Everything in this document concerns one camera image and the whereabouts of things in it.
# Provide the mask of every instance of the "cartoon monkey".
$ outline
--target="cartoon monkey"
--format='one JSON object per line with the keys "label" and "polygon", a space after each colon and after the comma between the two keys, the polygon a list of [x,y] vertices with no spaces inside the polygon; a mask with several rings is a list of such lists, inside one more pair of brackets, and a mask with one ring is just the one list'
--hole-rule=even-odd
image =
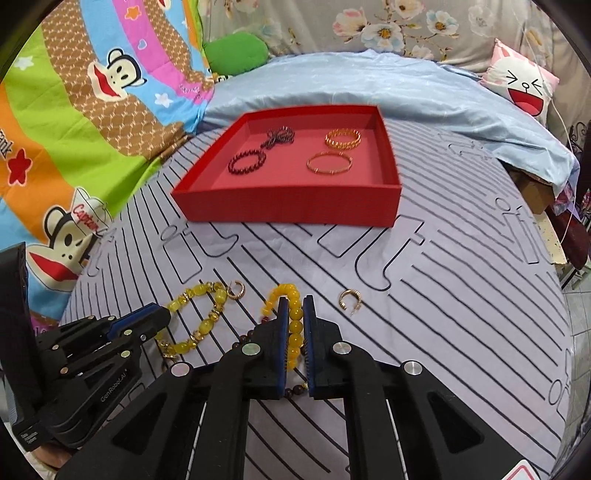
{"label": "cartoon monkey", "polygon": [[146,79],[142,78],[138,62],[132,56],[123,53],[120,48],[111,50],[107,61],[109,62],[107,65],[108,77],[112,85],[125,88],[139,87],[146,83]]}
{"label": "cartoon monkey", "polygon": [[94,61],[88,65],[88,77],[97,98],[105,102],[118,102],[127,98],[127,87],[139,87],[146,83],[135,58],[113,48],[107,55],[107,66]]}
{"label": "cartoon monkey", "polygon": [[99,199],[76,189],[69,212],[59,205],[47,211],[43,226],[48,243],[27,245],[30,272],[50,290],[71,292],[110,222]]}

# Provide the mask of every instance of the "light blue bedsheet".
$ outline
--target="light blue bedsheet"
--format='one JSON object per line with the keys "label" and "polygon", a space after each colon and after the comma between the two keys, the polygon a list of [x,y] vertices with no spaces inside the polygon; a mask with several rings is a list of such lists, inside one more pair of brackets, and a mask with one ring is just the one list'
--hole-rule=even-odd
{"label": "light blue bedsheet", "polygon": [[490,154],[550,182],[558,195],[574,155],[533,117],[478,85],[477,75],[392,53],[314,53],[274,59],[216,85],[199,131],[230,125],[242,113],[323,103],[378,105],[410,120],[484,143]]}

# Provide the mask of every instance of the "colorful blanket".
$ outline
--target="colorful blanket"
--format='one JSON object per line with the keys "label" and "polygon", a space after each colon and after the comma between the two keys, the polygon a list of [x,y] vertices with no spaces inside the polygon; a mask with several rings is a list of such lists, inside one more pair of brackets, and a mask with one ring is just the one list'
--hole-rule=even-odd
{"label": "colorful blanket", "polygon": [[0,85],[0,249],[27,243],[51,323],[113,216],[203,116],[213,79],[190,0],[64,0]]}

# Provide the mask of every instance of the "dark bead bracelet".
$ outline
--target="dark bead bracelet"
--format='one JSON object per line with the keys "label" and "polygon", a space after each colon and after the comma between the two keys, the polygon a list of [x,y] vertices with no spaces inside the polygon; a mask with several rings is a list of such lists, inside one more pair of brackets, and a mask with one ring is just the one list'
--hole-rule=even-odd
{"label": "dark bead bracelet", "polygon": [[[268,138],[261,144],[260,150],[248,150],[245,152],[240,152],[239,154],[234,155],[234,157],[232,157],[232,159],[228,163],[228,172],[230,172],[233,175],[244,175],[258,170],[262,167],[263,163],[265,163],[265,160],[267,159],[267,154],[263,151],[263,148],[266,150],[270,150],[273,148],[275,144],[278,143],[293,143],[295,134],[296,133],[293,131],[293,129],[289,127],[280,127],[277,130],[269,130],[267,132]],[[245,168],[234,168],[234,165],[238,160],[244,157],[250,157],[251,155],[258,156],[258,161],[256,163]]]}
{"label": "dark bead bracelet", "polygon": [[[244,157],[250,157],[251,155],[256,155],[258,157],[258,161],[256,163],[253,163],[252,165],[249,165],[244,168],[234,168],[234,165],[238,160]],[[246,173],[251,173],[261,168],[263,163],[265,163],[266,159],[267,154],[262,150],[247,150],[245,152],[240,152],[239,154],[234,155],[228,163],[228,172],[230,172],[233,175],[244,175]]]}

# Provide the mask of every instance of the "brown bead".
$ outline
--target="brown bead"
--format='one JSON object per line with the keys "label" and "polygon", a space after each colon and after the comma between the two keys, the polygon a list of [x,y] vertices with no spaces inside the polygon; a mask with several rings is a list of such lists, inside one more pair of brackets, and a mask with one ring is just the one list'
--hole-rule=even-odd
{"label": "brown bead", "polygon": [[305,391],[306,389],[302,385],[296,385],[293,388],[294,395],[302,395],[302,393],[304,393]]}

